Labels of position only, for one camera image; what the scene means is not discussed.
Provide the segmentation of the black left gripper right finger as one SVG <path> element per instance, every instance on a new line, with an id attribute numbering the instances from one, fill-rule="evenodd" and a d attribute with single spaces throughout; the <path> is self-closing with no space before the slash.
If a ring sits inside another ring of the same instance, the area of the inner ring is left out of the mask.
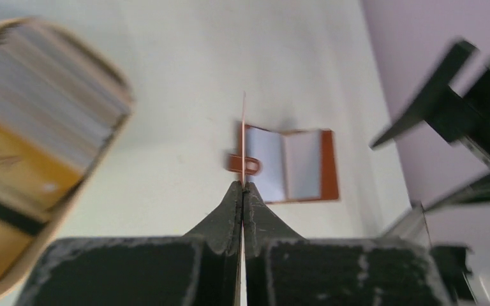
<path id="1" fill-rule="evenodd" d="M 243 191 L 249 305 L 451 305 L 433 257 L 395 237 L 307 239 Z"/>

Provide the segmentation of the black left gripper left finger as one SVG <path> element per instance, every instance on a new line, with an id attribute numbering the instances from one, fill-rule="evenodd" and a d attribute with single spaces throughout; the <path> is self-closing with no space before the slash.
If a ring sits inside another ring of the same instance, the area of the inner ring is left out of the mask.
<path id="1" fill-rule="evenodd" d="M 177 237 L 52 242 L 17 305 L 238 305 L 243 188 Z"/>

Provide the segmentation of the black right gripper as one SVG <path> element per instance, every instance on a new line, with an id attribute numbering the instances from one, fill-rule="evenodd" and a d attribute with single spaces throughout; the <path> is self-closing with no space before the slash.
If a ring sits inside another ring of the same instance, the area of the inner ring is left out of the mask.
<path id="1" fill-rule="evenodd" d="M 490 167 L 490 62 L 464 95 L 449 87 L 476 50 L 475 45 L 464 39 L 453 41 L 407 109 L 369 147 L 382 146 L 431 115 L 431 127 L 443 140 L 449 144 L 462 143 Z M 481 203 L 490 203 L 490 173 L 426 207 L 425 211 Z"/>

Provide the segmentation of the brown leather card holder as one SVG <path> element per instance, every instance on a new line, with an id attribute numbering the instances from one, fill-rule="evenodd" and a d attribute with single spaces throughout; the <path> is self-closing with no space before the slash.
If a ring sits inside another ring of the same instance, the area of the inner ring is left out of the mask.
<path id="1" fill-rule="evenodd" d="M 226 169 L 256 185 L 266 203 L 337 201 L 340 198 L 334 132 L 270 131 L 246 124 Z"/>

